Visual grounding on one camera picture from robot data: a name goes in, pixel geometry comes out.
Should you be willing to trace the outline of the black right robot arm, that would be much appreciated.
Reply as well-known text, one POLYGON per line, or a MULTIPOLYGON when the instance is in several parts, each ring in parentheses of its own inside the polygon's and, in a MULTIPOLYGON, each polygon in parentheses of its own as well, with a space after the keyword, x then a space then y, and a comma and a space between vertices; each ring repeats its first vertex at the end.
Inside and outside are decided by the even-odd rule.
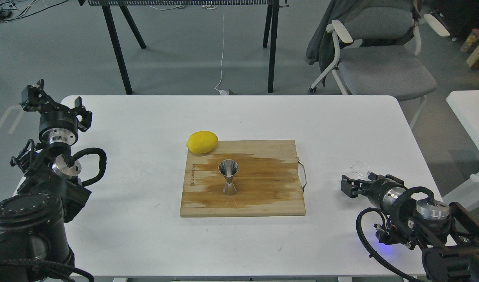
POLYGON ((479 223, 459 203, 437 201, 426 187, 408 189, 393 175, 370 173, 366 180, 342 175, 341 190, 350 198, 366 196, 372 203, 358 214, 356 230, 370 257, 385 268, 410 282, 417 281, 386 261, 367 241, 361 221, 368 212, 376 212, 382 219, 374 225, 380 243, 421 249, 429 280, 479 282, 479 223))

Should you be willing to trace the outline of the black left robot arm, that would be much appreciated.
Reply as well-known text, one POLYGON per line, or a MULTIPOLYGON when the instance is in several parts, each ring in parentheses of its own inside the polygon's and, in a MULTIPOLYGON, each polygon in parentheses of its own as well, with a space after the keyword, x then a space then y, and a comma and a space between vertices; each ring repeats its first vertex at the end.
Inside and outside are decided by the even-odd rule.
POLYGON ((82 210, 91 191, 106 172, 107 155, 101 148, 75 154, 71 147, 78 132, 91 127, 93 114, 76 98, 69 108, 44 91, 44 80, 22 91, 24 111, 40 113, 39 141, 29 139, 11 166, 18 166, 24 182, 16 195, 0 202, 0 282, 35 282, 48 277, 71 282, 76 268, 66 238, 65 223, 82 210))

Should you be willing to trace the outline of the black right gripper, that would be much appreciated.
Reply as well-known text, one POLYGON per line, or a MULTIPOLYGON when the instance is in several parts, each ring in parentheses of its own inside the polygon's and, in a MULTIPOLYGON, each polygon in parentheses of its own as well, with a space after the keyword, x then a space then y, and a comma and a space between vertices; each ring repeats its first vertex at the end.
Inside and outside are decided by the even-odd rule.
POLYGON ((341 176, 341 191, 349 198, 359 195, 366 196, 370 203, 381 209, 385 214, 392 213, 392 204, 403 194, 407 188, 404 181, 390 174, 376 175, 375 179, 351 179, 346 175, 341 176))

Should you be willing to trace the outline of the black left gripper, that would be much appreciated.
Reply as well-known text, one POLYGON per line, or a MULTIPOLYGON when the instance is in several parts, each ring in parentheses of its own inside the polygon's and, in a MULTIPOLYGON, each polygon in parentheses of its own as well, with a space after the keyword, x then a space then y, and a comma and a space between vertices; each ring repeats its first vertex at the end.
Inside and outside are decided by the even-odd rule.
POLYGON ((44 91, 44 79, 34 85, 27 85, 22 91, 20 103, 24 111, 40 113, 39 140, 41 143, 67 143, 78 141, 78 129, 86 132, 91 127, 93 113, 82 104, 82 98, 74 101, 72 113, 59 110, 59 104, 44 91))

